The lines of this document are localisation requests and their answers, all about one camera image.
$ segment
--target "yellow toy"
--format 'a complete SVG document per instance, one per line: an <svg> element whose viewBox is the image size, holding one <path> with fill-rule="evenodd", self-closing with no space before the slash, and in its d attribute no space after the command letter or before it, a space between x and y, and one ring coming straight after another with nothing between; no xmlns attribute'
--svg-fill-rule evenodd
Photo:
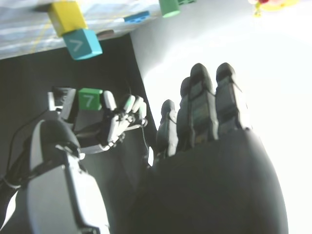
<svg viewBox="0 0 312 234"><path fill-rule="evenodd" d="M83 14L75 1L60 1L51 4L50 20L59 37L78 29L87 29Z"/></svg>
<svg viewBox="0 0 312 234"><path fill-rule="evenodd" d="M261 11L279 11L285 7L299 3L299 0L248 0L255 5L255 17L261 16Z"/></svg>

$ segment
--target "blue plastic piece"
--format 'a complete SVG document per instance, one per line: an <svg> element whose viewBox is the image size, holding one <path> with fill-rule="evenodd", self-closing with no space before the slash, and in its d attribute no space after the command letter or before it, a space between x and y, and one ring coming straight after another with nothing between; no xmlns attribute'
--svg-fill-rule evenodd
<svg viewBox="0 0 312 234"><path fill-rule="evenodd" d="M136 15L125 17L124 20L126 23L141 23L150 16L151 16L151 14L149 11L143 11L143 12L138 13Z"/></svg>
<svg viewBox="0 0 312 234"><path fill-rule="evenodd" d="M94 31L79 29L63 35L68 51L74 60L89 59L103 53Z"/></svg>

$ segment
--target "red and yellow toy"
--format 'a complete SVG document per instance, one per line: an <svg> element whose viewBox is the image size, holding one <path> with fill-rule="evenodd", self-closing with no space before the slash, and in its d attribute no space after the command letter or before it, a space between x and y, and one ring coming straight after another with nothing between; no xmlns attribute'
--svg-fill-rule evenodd
<svg viewBox="0 0 312 234"><path fill-rule="evenodd" d="M255 5L255 17L261 16L261 11L279 11L285 7L296 5L300 0L248 0Z"/></svg>

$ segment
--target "black surface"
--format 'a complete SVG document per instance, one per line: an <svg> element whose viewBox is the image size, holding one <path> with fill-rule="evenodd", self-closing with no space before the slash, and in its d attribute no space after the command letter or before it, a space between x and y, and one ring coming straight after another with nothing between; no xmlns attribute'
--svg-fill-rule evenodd
<svg viewBox="0 0 312 234"><path fill-rule="evenodd" d="M288 233L277 175L251 131L160 161L145 186L131 212L132 234Z"/></svg>
<svg viewBox="0 0 312 234"><path fill-rule="evenodd" d="M110 90L117 103L129 86L133 95L147 101L140 73L137 68L130 36L101 42L103 55L88 60L74 61L66 48L0 60L0 175L5 173L9 142L13 132L27 120L48 106L47 92L52 86L73 88L99 88ZM46 113L43 119L54 119L56 113ZM155 149L156 128L148 106L148 126L144 129L148 144ZM25 127L14 143L12 163L22 152L22 143L29 137L35 124ZM92 123L82 118L79 125ZM142 174L143 157L147 149L142 130L126 134L122 145L109 152L86 156L83 165L93 175L100 187L112 230L121 226L135 198L135 191ZM25 233L19 225L23 219L23 204L17 201L16 219L8 228Z"/></svg>

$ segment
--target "green cube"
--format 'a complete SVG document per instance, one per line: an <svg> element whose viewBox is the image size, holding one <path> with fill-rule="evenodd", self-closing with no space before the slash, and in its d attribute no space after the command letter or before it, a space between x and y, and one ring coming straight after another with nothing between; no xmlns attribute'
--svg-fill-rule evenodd
<svg viewBox="0 0 312 234"><path fill-rule="evenodd" d="M196 0L178 0L179 5L185 5L196 2Z"/></svg>
<svg viewBox="0 0 312 234"><path fill-rule="evenodd" d="M79 109L98 111L102 108L100 96L103 93L101 89L83 88L79 90Z"/></svg>

